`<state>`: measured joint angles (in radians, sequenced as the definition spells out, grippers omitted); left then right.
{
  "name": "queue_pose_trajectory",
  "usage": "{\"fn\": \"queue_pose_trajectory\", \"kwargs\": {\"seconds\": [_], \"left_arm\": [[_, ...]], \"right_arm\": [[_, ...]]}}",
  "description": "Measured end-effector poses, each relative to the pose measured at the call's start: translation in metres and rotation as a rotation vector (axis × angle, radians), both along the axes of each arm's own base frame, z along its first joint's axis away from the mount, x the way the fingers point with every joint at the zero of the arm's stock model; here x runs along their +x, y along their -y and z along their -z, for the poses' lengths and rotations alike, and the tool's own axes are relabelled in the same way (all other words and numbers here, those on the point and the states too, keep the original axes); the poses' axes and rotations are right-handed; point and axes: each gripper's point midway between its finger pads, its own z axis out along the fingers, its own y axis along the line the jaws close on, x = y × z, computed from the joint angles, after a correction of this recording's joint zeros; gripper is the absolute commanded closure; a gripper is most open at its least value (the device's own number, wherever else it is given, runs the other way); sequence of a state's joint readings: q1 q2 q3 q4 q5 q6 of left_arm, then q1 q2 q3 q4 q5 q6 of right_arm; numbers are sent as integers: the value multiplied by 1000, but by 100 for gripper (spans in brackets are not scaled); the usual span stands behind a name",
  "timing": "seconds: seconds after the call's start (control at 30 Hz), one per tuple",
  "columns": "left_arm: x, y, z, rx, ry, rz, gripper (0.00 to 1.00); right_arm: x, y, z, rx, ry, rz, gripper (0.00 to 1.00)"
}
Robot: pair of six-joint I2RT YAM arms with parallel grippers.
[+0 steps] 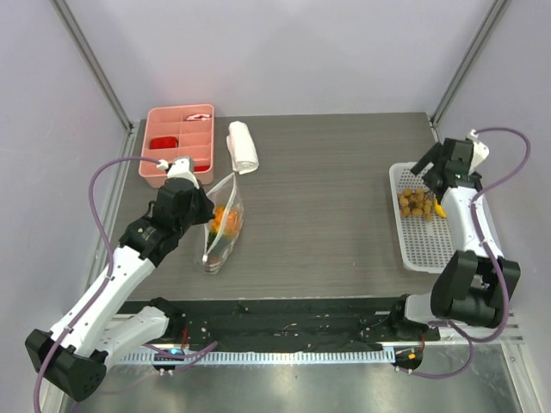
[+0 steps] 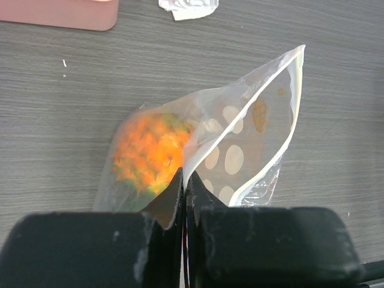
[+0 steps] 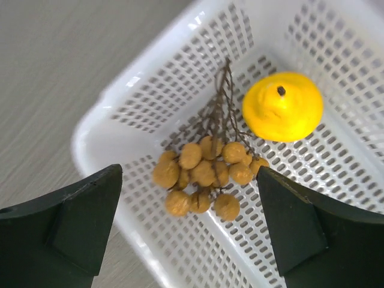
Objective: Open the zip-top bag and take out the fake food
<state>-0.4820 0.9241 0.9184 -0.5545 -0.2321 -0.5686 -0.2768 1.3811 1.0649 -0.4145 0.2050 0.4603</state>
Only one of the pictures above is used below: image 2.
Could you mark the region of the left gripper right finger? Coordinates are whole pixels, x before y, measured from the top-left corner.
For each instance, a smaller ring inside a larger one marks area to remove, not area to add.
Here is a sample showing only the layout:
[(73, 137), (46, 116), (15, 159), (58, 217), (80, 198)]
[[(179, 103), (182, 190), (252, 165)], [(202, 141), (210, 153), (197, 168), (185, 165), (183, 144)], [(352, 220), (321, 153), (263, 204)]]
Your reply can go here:
[(197, 173), (187, 186), (190, 287), (355, 287), (360, 263), (324, 207), (228, 207)]

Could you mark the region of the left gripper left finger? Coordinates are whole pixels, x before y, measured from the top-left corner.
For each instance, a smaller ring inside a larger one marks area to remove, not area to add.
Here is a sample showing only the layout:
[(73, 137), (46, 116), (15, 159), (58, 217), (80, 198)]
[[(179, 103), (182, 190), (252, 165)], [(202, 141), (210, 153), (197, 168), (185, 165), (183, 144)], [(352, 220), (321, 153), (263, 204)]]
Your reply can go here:
[(29, 214), (1, 250), (2, 287), (178, 287), (182, 170), (139, 212)]

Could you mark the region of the polka dot zip top bag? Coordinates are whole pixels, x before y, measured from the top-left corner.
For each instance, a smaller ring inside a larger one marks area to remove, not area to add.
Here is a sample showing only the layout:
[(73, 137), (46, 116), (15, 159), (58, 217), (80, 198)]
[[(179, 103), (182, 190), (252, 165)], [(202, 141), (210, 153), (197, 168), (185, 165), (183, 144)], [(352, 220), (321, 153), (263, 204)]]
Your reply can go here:
[(233, 83), (130, 114), (112, 139), (93, 211), (132, 212), (118, 208), (133, 189), (116, 182), (112, 164), (123, 126), (140, 113), (174, 113), (194, 126), (178, 169), (183, 185), (197, 173), (226, 206), (267, 205), (298, 122), (304, 55), (300, 45)]

